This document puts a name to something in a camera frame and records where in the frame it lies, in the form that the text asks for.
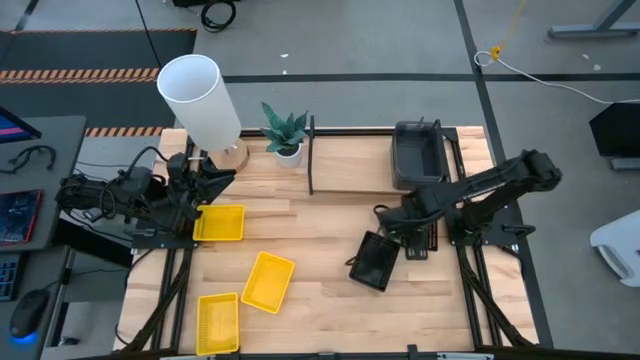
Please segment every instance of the lamp base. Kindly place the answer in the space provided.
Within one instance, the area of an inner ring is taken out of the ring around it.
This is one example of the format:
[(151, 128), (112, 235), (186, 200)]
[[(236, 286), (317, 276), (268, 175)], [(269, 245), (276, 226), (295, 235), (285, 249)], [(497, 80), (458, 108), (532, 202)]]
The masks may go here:
[(218, 169), (241, 171), (247, 165), (249, 161), (249, 149), (247, 145), (242, 139), (238, 139), (235, 145), (235, 148), (229, 147), (226, 150), (209, 153), (209, 158), (211, 158), (211, 161), (213, 161)]

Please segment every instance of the orange striped tape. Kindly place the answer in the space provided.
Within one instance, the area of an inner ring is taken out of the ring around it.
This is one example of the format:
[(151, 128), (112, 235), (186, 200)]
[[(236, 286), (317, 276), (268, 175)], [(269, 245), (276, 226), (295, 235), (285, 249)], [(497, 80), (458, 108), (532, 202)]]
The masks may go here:
[(158, 68), (3, 70), (0, 84), (153, 82), (157, 76)]
[(132, 136), (160, 136), (164, 126), (134, 126), (134, 127), (103, 127), (88, 128), (84, 132), (86, 137), (132, 137)]
[[(123, 32), (144, 32), (144, 29), (69, 29), (69, 30), (10, 30), (0, 29), (0, 32), (11, 34), (51, 34), (51, 33), (123, 33)], [(177, 32), (177, 31), (198, 31), (196, 28), (166, 28), (166, 29), (149, 29), (150, 32)]]

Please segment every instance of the white lampshade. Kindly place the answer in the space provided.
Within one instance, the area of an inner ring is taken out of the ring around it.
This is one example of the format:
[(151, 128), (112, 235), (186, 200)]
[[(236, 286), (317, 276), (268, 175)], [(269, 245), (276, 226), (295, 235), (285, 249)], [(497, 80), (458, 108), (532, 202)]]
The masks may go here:
[(199, 148), (221, 151), (240, 137), (240, 119), (218, 65), (208, 57), (173, 59), (160, 71), (158, 91)]

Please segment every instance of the white cable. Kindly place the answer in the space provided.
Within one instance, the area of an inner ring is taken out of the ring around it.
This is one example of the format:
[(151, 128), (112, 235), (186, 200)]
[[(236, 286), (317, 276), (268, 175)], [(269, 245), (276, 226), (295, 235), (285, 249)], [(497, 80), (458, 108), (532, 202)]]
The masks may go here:
[[(486, 56), (488, 56), (488, 57), (489, 57), (489, 62), (487, 62), (487, 63), (485, 63), (485, 64), (481, 63), (481, 62), (480, 62), (480, 55), (486, 55)], [(493, 61), (493, 59), (491, 59), (491, 54), (490, 54), (488, 51), (478, 51), (478, 52), (473, 56), (473, 62), (475, 62), (475, 63), (476, 63), (476, 65), (478, 65), (478, 66), (480, 66), (480, 67), (487, 67), (487, 66), (489, 66), (489, 65), (491, 65), (491, 64), (493, 64), (493, 63), (495, 63), (495, 62)], [(524, 71), (522, 71), (522, 70), (518, 70), (518, 69), (514, 68), (513, 66), (511, 66), (511, 65), (509, 65), (509, 64), (507, 64), (507, 63), (505, 63), (504, 61), (502, 61), (502, 60), (500, 60), (500, 59), (498, 59), (498, 63), (502, 64), (502, 66), (506, 67), (507, 69), (509, 69), (509, 70), (511, 70), (511, 71), (513, 71), (513, 72), (516, 72), (516, 73), (518, 73), (518, 74), (520, 74), (520, 75), (522, 75), (522, 76), (526, 76), (526, 77), (528, 77), (529, 79), (531, 79), (531, 80), (533, 80), (533, 81), (535, 81), (535, 82), (538, 82), (538, 83), (540, 83), (540, 84), (542, 84), (542, 85), (551, 86), (551, 87), (558, 87), (558, 88), (563, 88), (563, 89), (571, 90), (571, 91), (573, 91), (573, 92), (575, 92), (575, 93), (578, 93), (578, 94), (580, 94), (580, 95), (582, 95), (582, 96), (586, 97), (587, 99), (589, 99), (589, 100), (591, 100), (591, 101), (595, 101), (595, 102), (600, 103), (600, 104), (611, 105), (611, 104), (614, 104), (614, 103), (631, 103), (631, 102), (640, 102), (640, 99), (630, 99), (630, 100), (621, 100), (621, 101), (605, 101), (605, 100), (600, 100), (600, 99), (595, 98), (595, 97), (593, 97), (593, 96), (591, 96), (591, 95), (589, 95), (589, 94), (587, 94), (587, 93), (584, 93), (584, 92), (582, 92), (582, 91), (580, 91), (580, 90), (578, 90), (578, 89), (572, 88), (571, 86), (567, 86), (567, 85), (562, 85), (562, 84), (556, 84), (556, 83), (550, 83), (550, 82), (542, 81), (542, 80), (540, 80), (540, 79), (538, 79), (538, 78), (536, 78), (536, 77), (533, 77), (533, 76), (531, 76), (531, 75), (529, 75), (529, 74), (525, 73), (525, 72), (524, 72)]]

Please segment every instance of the keyboard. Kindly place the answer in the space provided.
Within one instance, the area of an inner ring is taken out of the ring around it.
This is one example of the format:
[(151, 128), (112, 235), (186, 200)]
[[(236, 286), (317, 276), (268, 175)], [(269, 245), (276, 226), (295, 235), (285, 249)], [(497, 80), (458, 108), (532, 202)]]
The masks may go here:
[(0, 253), (0, 302), (13, 301), (18, 296), (27, 255)]

